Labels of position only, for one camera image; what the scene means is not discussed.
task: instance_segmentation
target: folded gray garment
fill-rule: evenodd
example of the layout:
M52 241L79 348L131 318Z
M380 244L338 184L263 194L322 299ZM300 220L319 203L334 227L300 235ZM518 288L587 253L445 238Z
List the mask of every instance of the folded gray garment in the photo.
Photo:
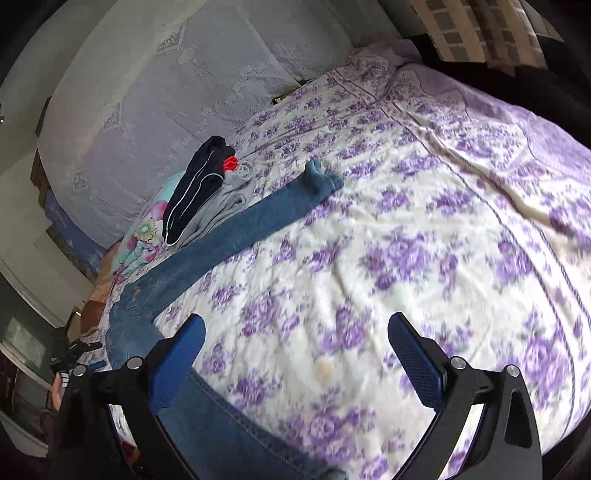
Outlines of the folded gray garment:
M251 201L255 188L255 169L243 162L234 171L225 173L223 185L197 211L178 242L169 249L180 249L207 235L232 215L243 211Z

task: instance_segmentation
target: metal screw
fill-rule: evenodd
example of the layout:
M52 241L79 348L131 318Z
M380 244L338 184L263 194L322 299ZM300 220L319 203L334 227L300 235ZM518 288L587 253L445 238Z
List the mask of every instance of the metal screw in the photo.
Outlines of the metal screw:
M84 375L86 373L86 367L84 365L76 365L74 367L74 371L72 372L72 374L75 377L81 377L82 375Z
M144 361L140 357L135 356L127 360L127 368L130 370L137 370L143 363Z
M507 373L512 377L518 377L519 376L519 368L517 368L515 365L509 365L507 367Z
M460 356L455 356L452 358L452 367L457 370L464 370L466 368L466 361Z

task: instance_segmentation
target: white blanket with purple flowers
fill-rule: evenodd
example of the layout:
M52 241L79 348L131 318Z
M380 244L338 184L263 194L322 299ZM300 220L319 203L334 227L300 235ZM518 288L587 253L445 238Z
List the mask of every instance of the white blanket with purple flowers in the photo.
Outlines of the white blanket with purple flowers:
M352 479L392 478L433 417L388 343L393 312L475 368L518 365L544 451L591 401L591 152L416 58L405 42L362 50L238 132L236 155L258 167L253 202L311 158L345 188L157 319L171 336L202 315L194 368L250 419Z

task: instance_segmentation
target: red fabric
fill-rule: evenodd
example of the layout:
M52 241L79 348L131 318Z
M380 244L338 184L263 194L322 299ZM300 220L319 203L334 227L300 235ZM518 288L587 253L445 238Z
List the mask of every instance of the red fabric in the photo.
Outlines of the red fabric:
M238 168L238 159L232 155L223 161L222 167L224 173L228 170L236 170Z

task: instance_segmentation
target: denim pants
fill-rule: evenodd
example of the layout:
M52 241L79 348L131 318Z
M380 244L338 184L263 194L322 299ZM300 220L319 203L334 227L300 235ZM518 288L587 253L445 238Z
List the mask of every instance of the denim pants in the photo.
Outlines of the denim pants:
M318 161L308 162L295 180L128 284L109 315L105 343L113 368L148 354L163 338L152 321L209 270L303 218L342 186L337 175L320 172ZM158 416L202 480L346 478L259 428L193 371Z

